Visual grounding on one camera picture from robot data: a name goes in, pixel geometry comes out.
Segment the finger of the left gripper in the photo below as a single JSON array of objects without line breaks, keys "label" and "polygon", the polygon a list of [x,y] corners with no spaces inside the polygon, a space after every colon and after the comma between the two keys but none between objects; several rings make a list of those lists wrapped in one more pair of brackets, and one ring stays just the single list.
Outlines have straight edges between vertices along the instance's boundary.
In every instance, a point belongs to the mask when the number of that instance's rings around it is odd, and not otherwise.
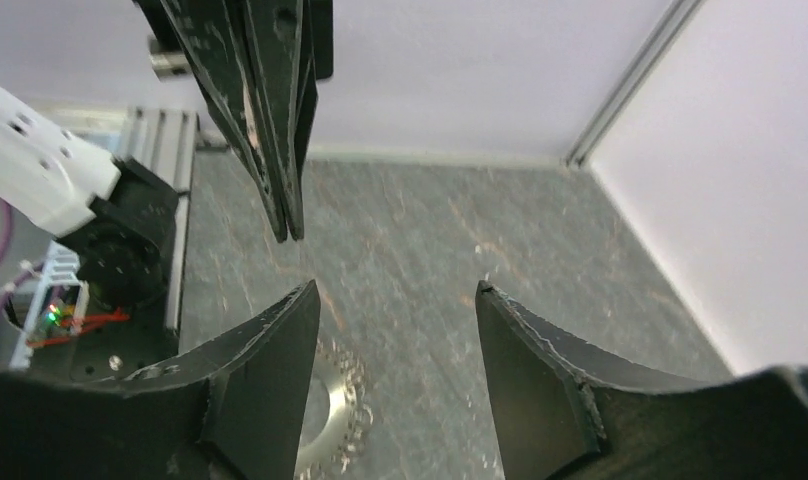
[{"label": "finger of the left gripper", "polygon": [[189,64],[208,112],[254,182],[275,239],[288,230],[256,144],[242,51],[231,28],[227,1],[139,1],[156,41]]},{"label": "finger of the left gripper", "polygon": [[305,236],[302,175],[319,101],[334,71],[331,1],[244,3],[250,174],[274,238]]}]

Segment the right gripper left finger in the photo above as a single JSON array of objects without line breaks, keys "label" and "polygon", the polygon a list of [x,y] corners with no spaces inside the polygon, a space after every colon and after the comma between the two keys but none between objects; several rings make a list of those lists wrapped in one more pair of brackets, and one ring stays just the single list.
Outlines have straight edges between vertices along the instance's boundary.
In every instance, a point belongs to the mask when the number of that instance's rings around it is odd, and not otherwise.
[{"label": "right gripper left finger", "polygon": [[0,368],[0,479],[289,479],[319,322],[308,281],[123,379]]}]

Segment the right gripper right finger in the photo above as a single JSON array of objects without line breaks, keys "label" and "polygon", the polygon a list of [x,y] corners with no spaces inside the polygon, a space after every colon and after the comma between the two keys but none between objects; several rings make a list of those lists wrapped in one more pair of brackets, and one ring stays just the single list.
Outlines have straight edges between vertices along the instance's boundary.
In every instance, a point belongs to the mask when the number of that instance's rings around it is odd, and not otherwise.
[{"label": "right gripper right finger", "polygon": [[808,479],[808,367],[724,382],[629,361],[488,282],[476,316],[509,479]]}]

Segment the metal disc with key rings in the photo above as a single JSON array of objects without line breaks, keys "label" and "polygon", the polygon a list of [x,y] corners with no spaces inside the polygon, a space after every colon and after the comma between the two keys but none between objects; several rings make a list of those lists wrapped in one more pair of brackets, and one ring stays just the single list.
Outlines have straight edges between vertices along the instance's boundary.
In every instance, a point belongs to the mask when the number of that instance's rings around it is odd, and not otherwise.
[{"label": "metal disc with key rings", "polygon": [[342,344],[319,339],[311,380],[323,387],[327,410],[316,434],[302,430],[294,477],[333,479],[361,455],[374,423],[365,399],[365,364]]}]

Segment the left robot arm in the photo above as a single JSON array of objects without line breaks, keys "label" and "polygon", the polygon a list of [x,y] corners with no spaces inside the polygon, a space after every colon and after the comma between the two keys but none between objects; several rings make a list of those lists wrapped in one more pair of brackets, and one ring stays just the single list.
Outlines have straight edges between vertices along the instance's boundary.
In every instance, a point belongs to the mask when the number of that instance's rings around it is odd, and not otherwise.
[{"label": "left robot arm", "polygon": [[[303,239],[317,84],[334,70],[332,3],[142,1],[139,9],[154,45],[187,62],[275,239]],[[0,198],[79,256],[77,276],[104,306],[147,304],[167,290],[179,191],[1,87]]]}]

